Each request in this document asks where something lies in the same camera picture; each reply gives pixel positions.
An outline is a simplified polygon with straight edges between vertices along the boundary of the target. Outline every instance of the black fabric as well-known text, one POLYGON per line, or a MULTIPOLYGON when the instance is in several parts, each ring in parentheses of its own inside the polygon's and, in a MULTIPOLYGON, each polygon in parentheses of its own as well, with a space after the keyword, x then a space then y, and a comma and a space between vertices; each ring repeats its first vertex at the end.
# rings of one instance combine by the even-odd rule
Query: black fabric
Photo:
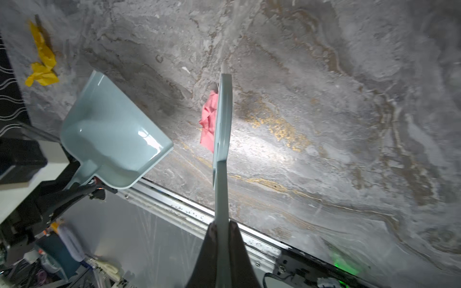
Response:
MULTIPOLYGON (((229 258, 233 288, 260 288, 238 224, 232 220, 229 222, 229 258)), ((218 234, 216 223, 212 222, 186 288, 215 288, 217 260, 218 234)))
POLYGON ((0 136, 21 138, 20 129, 15 125, 17 121, 30 125, 29 115, 0 34, 0 136))

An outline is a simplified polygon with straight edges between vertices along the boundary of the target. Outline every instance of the pink cloth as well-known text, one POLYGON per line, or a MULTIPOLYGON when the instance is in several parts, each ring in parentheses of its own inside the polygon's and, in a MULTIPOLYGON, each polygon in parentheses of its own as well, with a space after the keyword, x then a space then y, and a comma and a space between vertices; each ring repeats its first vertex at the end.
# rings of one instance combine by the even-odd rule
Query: pink cloth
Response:
POLYGON ((218 108, 219 95, 214 91, 210 92, 208 100, 202 108, 202 119, 199 121, 202 125, 202 134, 200 144, 214 152, 214 130, 216 128, 216 110, 218 108))

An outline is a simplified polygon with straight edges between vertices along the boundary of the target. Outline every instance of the cable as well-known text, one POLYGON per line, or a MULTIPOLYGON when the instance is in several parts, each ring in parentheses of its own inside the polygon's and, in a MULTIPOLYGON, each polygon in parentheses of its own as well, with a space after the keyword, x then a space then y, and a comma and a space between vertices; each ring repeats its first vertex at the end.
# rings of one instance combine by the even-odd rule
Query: cable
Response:
POLYGON ((266 277, 270 277, 270 278, 273 278, 275 280, 283 281, 283 280, 288 279, 288 277, 290 277, 290 276, 292 276, 292 275, 290 274, 290 275, 286 276, 285 278, 280 278, 279 276, 268 272, 268 273, 264 274, 264 277, 262 277, 262 286, 263 286, 263 288, 267 288, 266 277))

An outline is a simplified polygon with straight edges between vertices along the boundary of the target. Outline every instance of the white plastic part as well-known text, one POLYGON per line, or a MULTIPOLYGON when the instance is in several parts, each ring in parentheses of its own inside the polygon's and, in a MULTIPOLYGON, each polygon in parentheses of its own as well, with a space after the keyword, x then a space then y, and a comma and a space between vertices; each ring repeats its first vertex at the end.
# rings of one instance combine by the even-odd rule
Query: white plastic part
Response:
POLYGON ((58 226, 58 235, 72 258, 74 258, 77 262, 82 262, 86 255, 83 252, 82 245, 80 245, 80 242, 72 230, 70 230, 65 224, 61 224, 58 226))
POLYGON ((24 260, 26 260, 29 264, 34 263, 40 258, 40 254, 35 250, 32 249, 27 253, 24 253, 24 260))
POLYGON ((317 286, 319 288, 341 288, 341 284, 335 278, 318 278, 317 286))

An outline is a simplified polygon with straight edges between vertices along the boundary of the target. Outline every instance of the glass panel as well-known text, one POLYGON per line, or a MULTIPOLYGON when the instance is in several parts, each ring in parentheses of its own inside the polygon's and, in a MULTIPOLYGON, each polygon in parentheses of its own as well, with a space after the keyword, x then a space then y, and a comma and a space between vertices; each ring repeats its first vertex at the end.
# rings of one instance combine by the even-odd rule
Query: glass panel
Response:
POLYGON ((104 201, 85 197, 62 218, 85 252, 111 262, 139 288, 184 287, 202 244, 202 239, 112 193, 104 201))
MULTIPOLYGON (((263 287, 262 281, 263 281, 265 272, 260 269, 255 269, 254 273, 256 277, 258 278, 258 281, 261 287, 263 287)), ((267 288, 291 288, 290 285, 283 283, 282 281, 276 280, 274 278, 270 278, 270 277, 266 277, 266 285, 267 285, 267 288)))

